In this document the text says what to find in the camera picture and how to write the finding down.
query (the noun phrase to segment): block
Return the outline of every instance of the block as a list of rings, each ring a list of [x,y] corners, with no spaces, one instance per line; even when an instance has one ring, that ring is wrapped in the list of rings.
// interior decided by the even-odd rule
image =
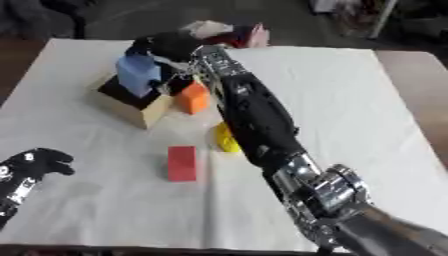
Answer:
[[[116,64],[120,84],[137,97],[144,97],[152,87],[149,81],[161,80],[160,67],[151,56],[124,56]]]
[[[241,151],[238,142],[233,138],[229,127],[225,122],[221,122],[215,127],[216,144],[224,152],[239,152]]]
[[[196,149],[194,146],[168,148],[168,180],[173,182],[196,180]]]
[[[190,115],[207,108],[209,102],[208,90],[200,82],[193,81],[176,96],[177,104]]]
[[[112,88],[114,93],[106,93],[106,87]],[[156,124],[174,102],[173,97],[156,90],[145,98],[138,98],[118,84],[114,72],[103,74],[91,84],[89,97],[106,111],[142,129],[150,129]]]

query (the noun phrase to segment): blue block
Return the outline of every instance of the blue block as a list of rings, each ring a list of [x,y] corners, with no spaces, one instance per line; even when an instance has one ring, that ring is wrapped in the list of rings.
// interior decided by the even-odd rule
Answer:
[[[150,56],[124,56],[117,62],[118,81],[135,96],[142,98],[152,87],[151,80],[161,81],[160,67]]]

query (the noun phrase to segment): table surface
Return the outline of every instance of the table surface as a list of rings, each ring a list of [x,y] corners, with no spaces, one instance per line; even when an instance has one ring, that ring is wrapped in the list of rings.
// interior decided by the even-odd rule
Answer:
[[[9,97],[45,42],[0,40],[0,105]],[[448,166],[448,72],[426,52],[377,51],[378,59],[445,166]]]
[[[129,43],[52,40],[3,105],[0,140],[8,147],[1,158],[36,145],[57,148],[75,156],[76,174],[48,175],[0,234],[1,243],[313,250],[260,170],[242,155],[210,147],[204,135],[221,120],[215,108],[194,116],[173,109],[146,132],[89,103],[86,86]],[[229,53],[284,103],[317,163],[353,167],[379,207],[448,232],[448,199],[438,196],[448,193],[446,171],[372,51]],[[171,145],[197,147],[198,182],[164,178]]]

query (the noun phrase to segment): white cloth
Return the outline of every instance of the white cloth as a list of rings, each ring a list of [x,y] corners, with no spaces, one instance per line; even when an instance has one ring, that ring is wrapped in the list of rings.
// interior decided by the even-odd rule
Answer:
[[[86,87],[129,42],[52,40],[0,111],[0,158],[39,147],[72,154],[76,174],[46,176],[1,243],[312,250],[241,154],[213,149],[214,107],[173,109],[143,131],[98,109]],[[372,51],[234,50],[301,127],[322,166],[358,170],[376,204],[448,233],[448,175]],[[198,181],[165,178],[167,147],[195,145]]]

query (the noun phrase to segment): robotic hand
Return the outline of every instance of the robotic hand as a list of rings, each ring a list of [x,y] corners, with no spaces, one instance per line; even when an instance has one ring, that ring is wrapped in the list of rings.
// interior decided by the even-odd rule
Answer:
[[[45,174],[72,175],[73,157],[63,152],[35,148],[0,163],[0,228],[12,218],[33,187]]]
[[[322,171],[296,140],[298,128],[281,103],[221,47],[174,32],[137,40],[128,52],[189,63],[190,74],[200,76],[217,99],[248,160],[261,168],[295,225],[322,255],[340,246],[358,255],[448,255],[445,235],[375,208],[352,169],[335,165]]]

